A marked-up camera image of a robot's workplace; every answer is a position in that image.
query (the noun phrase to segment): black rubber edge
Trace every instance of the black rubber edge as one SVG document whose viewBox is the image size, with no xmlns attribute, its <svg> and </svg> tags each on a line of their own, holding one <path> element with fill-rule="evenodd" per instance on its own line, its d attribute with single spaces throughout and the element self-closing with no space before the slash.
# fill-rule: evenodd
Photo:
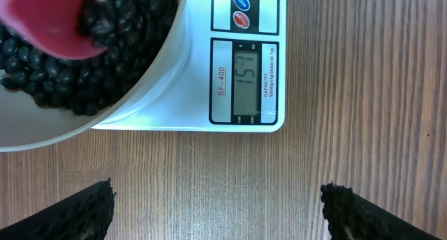
<svg viewBox="0 0 447 240">
<path fill-rule="evenodd" d="M 329 222 L 329 233 L 334 240 L 439 240 L 386 210 L 353 193 L 351 188 L 334 183 L 321 186 L 323 216 Z"/>
<path fill-rule="evenodd" d="M 0 239 L 104 239 L 113 219 L 115 195 L 110 179 L 0 230 Z"/>
</svg>

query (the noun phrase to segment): white kitchen scale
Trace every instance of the white kitchen scale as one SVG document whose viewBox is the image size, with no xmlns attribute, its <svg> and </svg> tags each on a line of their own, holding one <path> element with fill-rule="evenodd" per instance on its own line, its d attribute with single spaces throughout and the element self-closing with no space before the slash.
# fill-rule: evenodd
<svg viewBox="0 0 447 240">
<path fill-rule="evenodd" d="M 185 9 L 191 48 L 181 55 L 182 71 L 150 105 L 94 128 L 266 133 L 281 128 L 287 0 L 186 0 Z"/>
</svg>

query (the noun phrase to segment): black object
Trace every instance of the black object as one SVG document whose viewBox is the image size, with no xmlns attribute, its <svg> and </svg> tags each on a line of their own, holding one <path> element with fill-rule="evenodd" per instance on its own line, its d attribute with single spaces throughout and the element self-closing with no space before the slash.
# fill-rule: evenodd
<svg viewBox="0 0 447 240">
<path fill-rule="evenodd" d="M 13 79 L 11 79 L 11 78 L 3 78 L 3 79 L 1 79 L 1 80 L 0 80 L 0 84 L 1 84 L 2 86 L 4 86 L 5 88 L 10 89 L 10 90 L 17 90 L 17 89 L 19 89 L 20 87 L 22 87 L 22 85 L 16 83 L 16 82 L 15 82 Z"/>
<path fill-rule="evenodd" d="M 102 240 L 113 219 L 115 194 L 100 181 L 14 225 L 0 230 L 2 240 Z"/>
<path fill-rule="evenodd" d="M 329 183 L 321 192 L 333 240 L 439 240 L 354 194 L 352 188 Z"/>
<path fill-rule="evenodd" d="M 82 61 L 44 54 L 0 24 L 0 69 L 5 68 L 11 78 L 13 73 L 28 74 L 26 79 L 23 74 L 14 77 L 21 84 L 15 89 L 29 81 L 43 83 L 43 90 L 40 84 L 32 84 L 25 91 L 37 94 L 34 99 L 41 107 L 49 104 L 69 107 L 78 115 L 96 114 L 96 109 L 115 104 L 144 75 L 168 35 L 177 7 L 177 0 L 83 0 L 76 28 L 108 51 Z M 92 88 L 98 94 L 77 97 L 79 91 Z"/>
</svg>

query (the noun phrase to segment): white bowl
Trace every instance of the white bowl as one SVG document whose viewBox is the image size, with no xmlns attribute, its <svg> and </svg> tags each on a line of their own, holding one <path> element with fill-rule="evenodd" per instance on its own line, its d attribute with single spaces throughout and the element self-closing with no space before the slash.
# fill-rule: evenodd
<svg viewBox="0 0 447 240">
<path fill-rule="evenodd" d="M 24 92 L 0 87 L 0 152 L 43 147 L 103 122 L 113 123 L 153 103 L 182 72 L 191 49 L 186 0 L 179 0 L 173 26 L 154 62 L 140 81 L 115 105 L 94 117 L 70 110 L 40 108 Z"/>
</svg>

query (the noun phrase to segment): scale display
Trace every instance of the scale display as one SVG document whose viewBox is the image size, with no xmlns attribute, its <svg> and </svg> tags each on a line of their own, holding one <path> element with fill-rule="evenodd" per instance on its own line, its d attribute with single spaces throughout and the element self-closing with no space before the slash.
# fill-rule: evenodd
<svg viewBox="0 0 447 240">
<path fill-rule="evenodd" d="M 235 52 L 234 70 L 235 116 L 256 116 L 258 114 L 258 53 L 248 51 Z"/>
<path fill-rule="evenodd" d="M 211 42 L 210 121 L 276 124 L 279 43 L 221 38 Z"/>
</svg>

